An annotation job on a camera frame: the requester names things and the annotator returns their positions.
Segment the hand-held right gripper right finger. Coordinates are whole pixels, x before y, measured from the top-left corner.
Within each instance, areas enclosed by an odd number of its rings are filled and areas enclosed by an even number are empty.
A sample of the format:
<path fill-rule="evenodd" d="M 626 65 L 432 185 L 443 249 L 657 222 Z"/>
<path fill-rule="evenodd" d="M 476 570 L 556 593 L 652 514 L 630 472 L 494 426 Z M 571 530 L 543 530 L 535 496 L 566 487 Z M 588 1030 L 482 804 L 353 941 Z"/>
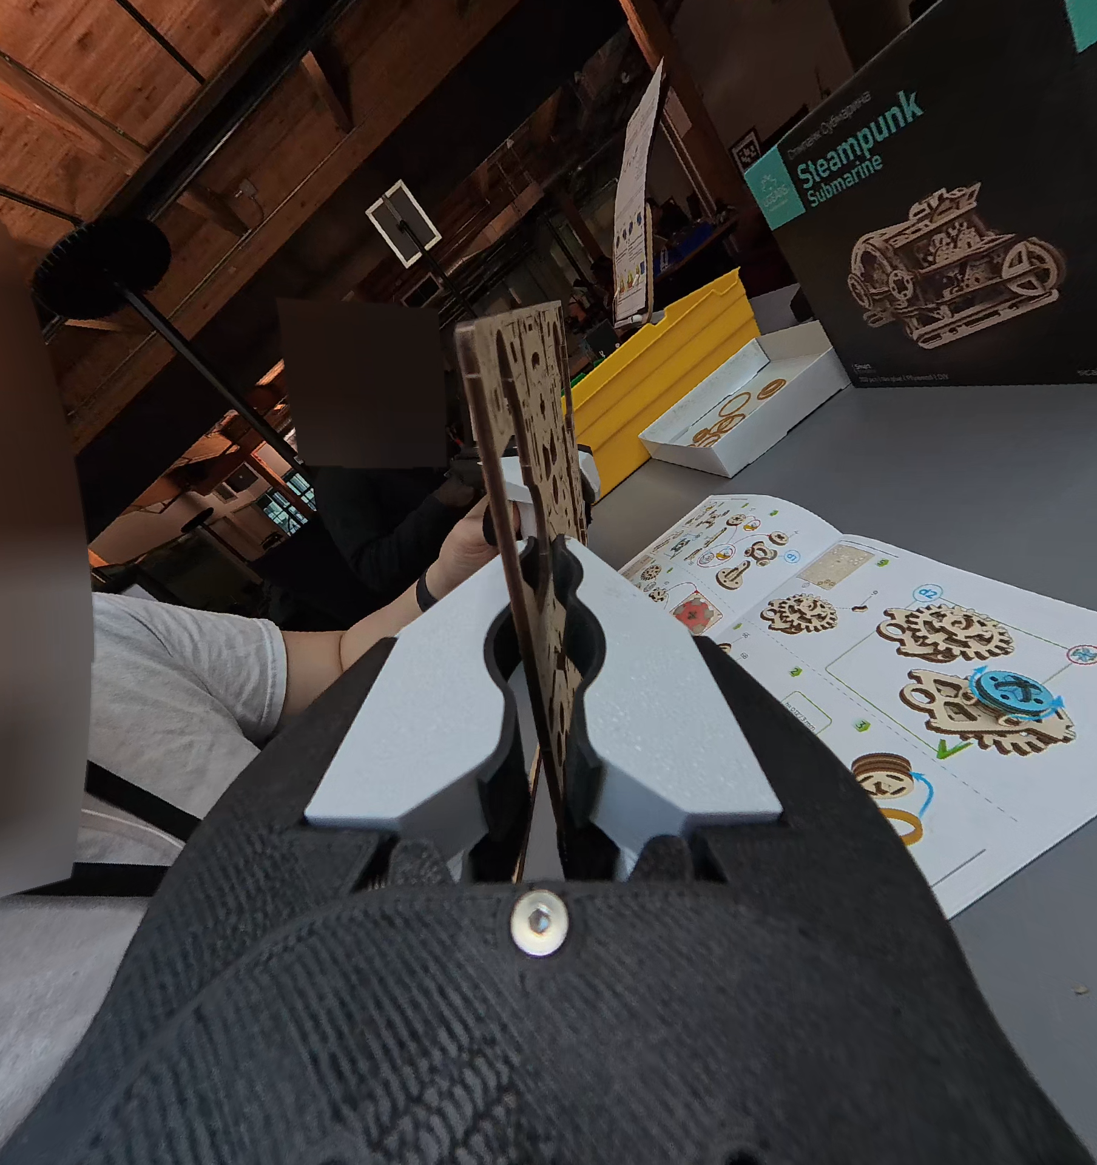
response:
<path fill-rule="evenodd" d="M 782 808 L 701 641 L 564 536 L 556 539 L 556 600 L 578 675 L 564 756 L 564 877 L 623 881 L 657 837 L 777 822 Z"/>

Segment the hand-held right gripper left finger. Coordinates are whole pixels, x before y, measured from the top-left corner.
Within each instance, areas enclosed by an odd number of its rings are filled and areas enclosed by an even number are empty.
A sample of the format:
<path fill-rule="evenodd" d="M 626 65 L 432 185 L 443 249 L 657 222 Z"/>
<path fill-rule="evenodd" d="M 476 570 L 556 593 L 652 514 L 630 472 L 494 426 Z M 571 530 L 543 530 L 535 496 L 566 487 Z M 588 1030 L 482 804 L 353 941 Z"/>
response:
<path fill-rule="evenodd" d="M 304 811 L 310 826 L 425 841 L 470 881 L 511 881 L 530 795 L 509 605 L 494 560 L 395 636 Z"/>

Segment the wooden laser-cut parts sheet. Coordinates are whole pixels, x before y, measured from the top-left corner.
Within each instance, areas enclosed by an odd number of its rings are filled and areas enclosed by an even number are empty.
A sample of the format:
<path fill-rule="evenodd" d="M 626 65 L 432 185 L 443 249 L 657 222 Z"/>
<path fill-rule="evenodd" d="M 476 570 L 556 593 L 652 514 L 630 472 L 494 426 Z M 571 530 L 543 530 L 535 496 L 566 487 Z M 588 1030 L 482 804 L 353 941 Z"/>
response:
<path fill-rule="evenodd" d="M 564 649 L 564 607 L 553 586 L 553 543 L 585 543 L 585 501 L 576 457 L 563 319 L 558 303 L 478 318 L 454 328 L 471 430 L 491 501 L 497 551 L 524 664 L 557 828 L 566 816 L 564 760 L 573 693 L 580 682 Z M 516 540 L 500 459 L 516 454 L 529 471 L 540 455 L 551 472 L 551 534 Z"/>

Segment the yellow plastic bin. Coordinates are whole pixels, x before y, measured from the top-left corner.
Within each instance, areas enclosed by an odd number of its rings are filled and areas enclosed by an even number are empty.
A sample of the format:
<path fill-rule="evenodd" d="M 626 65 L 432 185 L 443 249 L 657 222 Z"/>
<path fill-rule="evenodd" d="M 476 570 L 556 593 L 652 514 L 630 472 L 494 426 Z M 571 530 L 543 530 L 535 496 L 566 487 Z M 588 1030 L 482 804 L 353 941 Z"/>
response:
<path fill-rule="evenodd" d="M 730 270 L 673 303 L 573 386 L 576 439 L 593 457 L 601 492 L 649 459 L 643 430 L 758 337 L 739 272 Z"/>

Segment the person's left hand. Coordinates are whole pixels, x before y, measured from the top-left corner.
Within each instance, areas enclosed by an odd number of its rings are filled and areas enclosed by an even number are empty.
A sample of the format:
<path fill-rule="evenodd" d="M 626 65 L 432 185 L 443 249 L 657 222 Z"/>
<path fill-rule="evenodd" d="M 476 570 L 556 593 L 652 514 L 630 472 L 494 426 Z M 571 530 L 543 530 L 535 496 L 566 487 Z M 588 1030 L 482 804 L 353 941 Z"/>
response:
<path fill-rule="evenodd" d="M 427 569 L 427 591 L 442 600 L 497 558 L 497 546 L 487 543 L 485 519 L 491 517 L 490 498 L 482 498 L 453 526 L 439 548 L 439 557 Z"/>

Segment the white cardboard tray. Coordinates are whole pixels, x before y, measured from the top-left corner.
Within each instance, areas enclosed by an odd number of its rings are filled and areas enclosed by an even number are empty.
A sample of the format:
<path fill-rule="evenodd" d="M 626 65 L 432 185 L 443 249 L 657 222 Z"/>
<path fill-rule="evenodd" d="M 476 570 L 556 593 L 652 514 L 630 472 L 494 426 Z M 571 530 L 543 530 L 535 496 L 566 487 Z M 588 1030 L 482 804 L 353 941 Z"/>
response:
<path fill-rule="evenodd" d="M 711 448 L 691 448 L 701 418 L 734 394 L 774 378 L 787 381 L 772 399 L 746 410 L 746 418 Z M 818 323 L 803 323 L 746 343 L 738 353 L 643 430 L 639 439 L 652 459 L 731 478 L 781 442 L 806 416 L 849 385 Z"/>

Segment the pile of tan rubber bands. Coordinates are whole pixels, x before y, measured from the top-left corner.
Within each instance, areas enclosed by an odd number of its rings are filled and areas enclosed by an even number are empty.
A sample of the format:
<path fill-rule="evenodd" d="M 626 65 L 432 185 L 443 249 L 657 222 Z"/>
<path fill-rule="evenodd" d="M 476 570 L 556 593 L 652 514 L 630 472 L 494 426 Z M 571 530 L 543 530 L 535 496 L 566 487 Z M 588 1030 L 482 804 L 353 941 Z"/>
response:
<path fill-rule="evenodd" d="M 754 394 L 751 391 L 734 394 L 730 399 L 720 402 L 714 414 L 701 418 L 692 437 L 687 440 L 687 445 L 697 449 L 716 445 L 730 430 L 741 425 L 746 418 L 748 409 L 758 407 L 762 402 L 778 394 L 786 385 L 784 378 L 774 378 L 759 387 Z"/>

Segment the assembly instruction booklet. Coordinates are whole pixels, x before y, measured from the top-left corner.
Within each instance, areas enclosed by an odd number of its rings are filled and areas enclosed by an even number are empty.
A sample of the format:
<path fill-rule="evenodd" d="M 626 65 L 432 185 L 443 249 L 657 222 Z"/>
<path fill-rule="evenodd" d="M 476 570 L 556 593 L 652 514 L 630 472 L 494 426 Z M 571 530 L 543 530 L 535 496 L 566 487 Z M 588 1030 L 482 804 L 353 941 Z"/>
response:
<path fill-rule="evenodd" d="M 947 918 L 1097 817 L 1097 613 L 758 495 L 620 573 L 851 770 Z"/>

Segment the white framed hanging panel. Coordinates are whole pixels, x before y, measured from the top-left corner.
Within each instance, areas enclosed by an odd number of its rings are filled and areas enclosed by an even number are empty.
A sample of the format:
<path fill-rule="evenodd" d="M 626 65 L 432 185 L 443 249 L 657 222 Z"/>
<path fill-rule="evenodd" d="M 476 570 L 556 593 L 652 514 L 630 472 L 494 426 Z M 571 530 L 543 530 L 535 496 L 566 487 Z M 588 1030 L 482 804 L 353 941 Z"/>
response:
<path fill-rule="evenodd" d="M 367 220 L 404 267 L 410 268 L 441 242 L 441 233 L 401 180 L 365 212 Z"/>

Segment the wooden stand with paper sheet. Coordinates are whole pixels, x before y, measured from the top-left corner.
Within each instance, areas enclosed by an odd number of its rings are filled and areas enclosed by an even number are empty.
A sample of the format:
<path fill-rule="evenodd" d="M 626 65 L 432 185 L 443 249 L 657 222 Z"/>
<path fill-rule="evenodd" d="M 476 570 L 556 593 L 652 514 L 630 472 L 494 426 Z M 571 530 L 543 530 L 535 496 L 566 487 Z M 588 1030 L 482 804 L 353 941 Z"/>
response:
<path fill-rule="evenodd" d="M 663 62 L 628 119 L 614 196 L 614 329 L 648 323 L 653 309 L 653 227 L 645 176 L 655 132 Z"/>

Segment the black round ceiling fixture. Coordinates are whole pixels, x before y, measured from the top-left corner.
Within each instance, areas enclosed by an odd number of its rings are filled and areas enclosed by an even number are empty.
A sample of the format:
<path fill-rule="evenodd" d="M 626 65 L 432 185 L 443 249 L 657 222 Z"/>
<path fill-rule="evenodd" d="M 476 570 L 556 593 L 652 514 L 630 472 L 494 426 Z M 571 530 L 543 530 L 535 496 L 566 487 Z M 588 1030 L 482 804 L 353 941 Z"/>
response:
<path fill-rule="evenodd" d="M 55 316 L 103 320 L 130 308 L 288 464 L 304 462 L 257 412 L 204 362 L 192 343 L 146 298 L 170 266 L 170 247 L 151 222 L 102 218 L 63 237 L 35 268 L 31 291 Z"/>

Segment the black model kit box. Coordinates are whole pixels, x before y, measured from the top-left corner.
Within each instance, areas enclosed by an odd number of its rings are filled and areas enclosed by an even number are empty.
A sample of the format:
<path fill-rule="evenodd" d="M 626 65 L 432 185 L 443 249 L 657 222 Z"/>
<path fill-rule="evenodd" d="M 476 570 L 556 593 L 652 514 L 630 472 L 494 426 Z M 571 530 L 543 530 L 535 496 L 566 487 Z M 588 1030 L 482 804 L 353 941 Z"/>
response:
<path fill-rule="evenodd" d="M 1097 383 L 1097 2 L 942 2 L 746 170 L 853 385 Z"/>

